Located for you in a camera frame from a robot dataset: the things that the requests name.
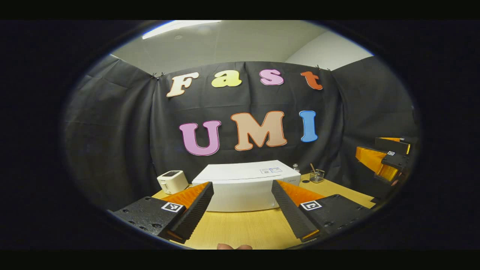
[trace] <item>peach letter m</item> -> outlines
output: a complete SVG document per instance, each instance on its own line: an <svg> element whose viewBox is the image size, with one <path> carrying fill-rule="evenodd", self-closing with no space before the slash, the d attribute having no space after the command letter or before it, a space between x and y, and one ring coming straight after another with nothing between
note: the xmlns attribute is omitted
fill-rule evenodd
<svg viewBox="0 0 480 270"><path fill-rule="evenodd" d="M283 136L282 119L285 114L282 111L269 111L260 126L253 116L247 112L233 114L230 118L237 123L239 143L235 146L237 151L245 151L253 148L249 136L258 147L264 145L268 135L267 145L269 147L282 146L287 144Z"/></svg>

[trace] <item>white ceiling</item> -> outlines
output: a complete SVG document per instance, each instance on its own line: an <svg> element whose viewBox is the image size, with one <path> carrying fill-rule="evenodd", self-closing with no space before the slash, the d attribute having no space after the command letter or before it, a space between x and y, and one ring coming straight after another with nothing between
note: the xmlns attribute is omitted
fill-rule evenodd
<svg viewBox="0 0 480 270"><path fill-rule="evenodd" d="M285 62L326 31L305 21L221 21L145 40L140 36L112 54L159 76L161 72L167 74L213 63Z"/></svg>

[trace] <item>small glass bottle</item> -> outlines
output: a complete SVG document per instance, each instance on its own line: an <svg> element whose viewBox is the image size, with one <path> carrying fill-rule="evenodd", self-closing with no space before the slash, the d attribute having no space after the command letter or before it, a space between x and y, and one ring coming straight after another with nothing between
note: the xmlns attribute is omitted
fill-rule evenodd
<svg viewBox="0 0 480 270"><path fill-rule="evenodd" d="M298 165L298 164L295 163L295 164L293 165L293 169L300 173L300 169L299 169L299 165Z"/></svg>

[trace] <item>wooden table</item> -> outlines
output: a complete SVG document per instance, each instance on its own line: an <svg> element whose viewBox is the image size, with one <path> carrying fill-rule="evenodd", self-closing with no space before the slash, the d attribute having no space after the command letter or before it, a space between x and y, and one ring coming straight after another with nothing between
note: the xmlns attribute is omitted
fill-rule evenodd
<svg viewBox="0 0 480 270"><path fill-rule="evenodd" d="M373 197L348 189L329 180L320 183L303 183L309 174L301 176L300 187L323 196L340 194L350 200L372 208ZM153 198L168 195L159 191ZM301 242L295 237L280 208L252 212L205 212L189 240L183 244L195 249L216 249L217 244L233 248L251 245L253 249L285 249Z"/></svg>

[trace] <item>glass cup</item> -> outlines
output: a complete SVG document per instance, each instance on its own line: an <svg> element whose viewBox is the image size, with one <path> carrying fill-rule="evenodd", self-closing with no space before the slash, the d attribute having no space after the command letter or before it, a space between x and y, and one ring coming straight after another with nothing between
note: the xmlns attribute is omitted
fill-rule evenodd
<svg viewBox="0 0 480 270"><path fill-rule="evenodd" d="M325 176L325 172L320 169L316 169L315 171L310 171L310 181L314 183L322 182L324 180L324 176Z"/></svg>

